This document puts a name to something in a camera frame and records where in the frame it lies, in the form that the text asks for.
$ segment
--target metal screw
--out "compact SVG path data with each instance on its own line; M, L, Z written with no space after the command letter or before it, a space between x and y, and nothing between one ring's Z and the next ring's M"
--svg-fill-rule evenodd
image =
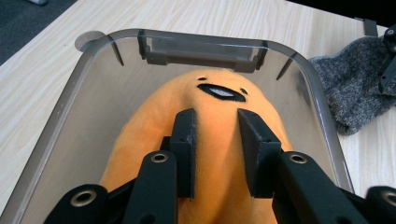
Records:
M70 203L75 207L85 206L96 198L96 192L93 189L86 189L75 194Z
M382 198L387 202L396 206L396 193L392 191L384 191L382 192Z
M168 156L162 153L158 153L152 156L151 160L154 162L164 162L168 160Z
M295 154L290 156L290 160L300 164L304 164L307 162L306 158Z

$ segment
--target gray floor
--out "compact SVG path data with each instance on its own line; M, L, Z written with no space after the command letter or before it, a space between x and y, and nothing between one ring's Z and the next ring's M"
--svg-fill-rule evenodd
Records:
M0 64L3 64L77 0L0 0Z

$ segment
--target gudetama plush toy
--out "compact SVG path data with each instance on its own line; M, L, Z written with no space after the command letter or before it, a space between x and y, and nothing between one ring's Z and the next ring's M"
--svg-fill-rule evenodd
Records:
M172 134L178 112L196 111L195 197L178 200L179 223L276 223L272 200L250 196L237 108L260 115L292 150L282 121L261 90L228 70L195 70L157 91L123 127L101 185L108 191L137 177L143 158Z

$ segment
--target plush toy eye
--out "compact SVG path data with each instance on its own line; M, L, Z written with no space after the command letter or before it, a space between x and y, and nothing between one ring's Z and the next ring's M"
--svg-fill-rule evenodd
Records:
M243 92L244 94L248 95L248 92L245 89L243 89L243 88L241 88L241 92Z

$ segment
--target black metal bracket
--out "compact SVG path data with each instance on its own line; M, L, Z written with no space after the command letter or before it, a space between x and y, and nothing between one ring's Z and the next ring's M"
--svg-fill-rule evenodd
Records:
M379 90L383 92L389 83L396 78L396 24L390 26L384 33L383 41L387 46L390 57L382 65L379 75Z

